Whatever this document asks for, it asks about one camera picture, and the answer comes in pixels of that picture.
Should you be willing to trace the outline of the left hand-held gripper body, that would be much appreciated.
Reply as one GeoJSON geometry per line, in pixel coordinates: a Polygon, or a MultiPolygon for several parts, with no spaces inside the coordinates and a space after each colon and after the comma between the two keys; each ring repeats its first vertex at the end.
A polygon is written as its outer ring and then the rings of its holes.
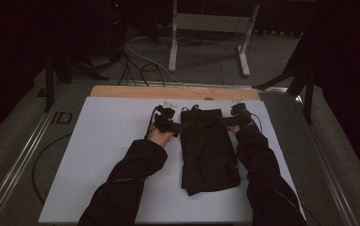
{"type": "Polygon", "coordinates": [[[176,123],[172,120],[175,111],[172,108],[158,105],[155,107],[153,112],[153,119],[155,127],[161,132],[171,132],[176,134],[178,128],[176,123]]]}

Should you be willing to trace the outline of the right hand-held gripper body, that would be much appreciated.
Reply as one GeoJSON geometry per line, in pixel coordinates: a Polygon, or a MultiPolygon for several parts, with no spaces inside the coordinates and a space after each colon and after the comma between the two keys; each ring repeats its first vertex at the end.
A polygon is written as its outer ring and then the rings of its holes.
{"type": "Polygon", "coordinates": [[[237,103],[231,107],[233,116],[232,125],[245,127],[253,122],[252,113],[247,109],[244,103],[237,103]]]}

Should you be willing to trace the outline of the person's right hand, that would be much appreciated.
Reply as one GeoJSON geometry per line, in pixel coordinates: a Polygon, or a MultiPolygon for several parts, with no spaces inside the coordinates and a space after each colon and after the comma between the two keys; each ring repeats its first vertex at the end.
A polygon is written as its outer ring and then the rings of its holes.
{"type": "MultiPolygon", "coordinates": [[[[246,126],[252,126],[252,125],[254,125],[254,122],[250,122],[246,126]]],[[[241,127],[239,125],[227,126],[227,130],[233,132],[234,134],[236,134],[240,129],[241,127]]]]}

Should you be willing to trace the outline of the person's left hand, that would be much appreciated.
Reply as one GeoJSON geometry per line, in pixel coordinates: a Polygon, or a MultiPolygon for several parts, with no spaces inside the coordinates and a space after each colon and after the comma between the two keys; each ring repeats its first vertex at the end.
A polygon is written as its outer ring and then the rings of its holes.
{"type": "Polygon", "coordinates": [[[147,139],[164,148],[173,136],[172,132],[161,132],[154,124],[150,126],[147,139]]]}

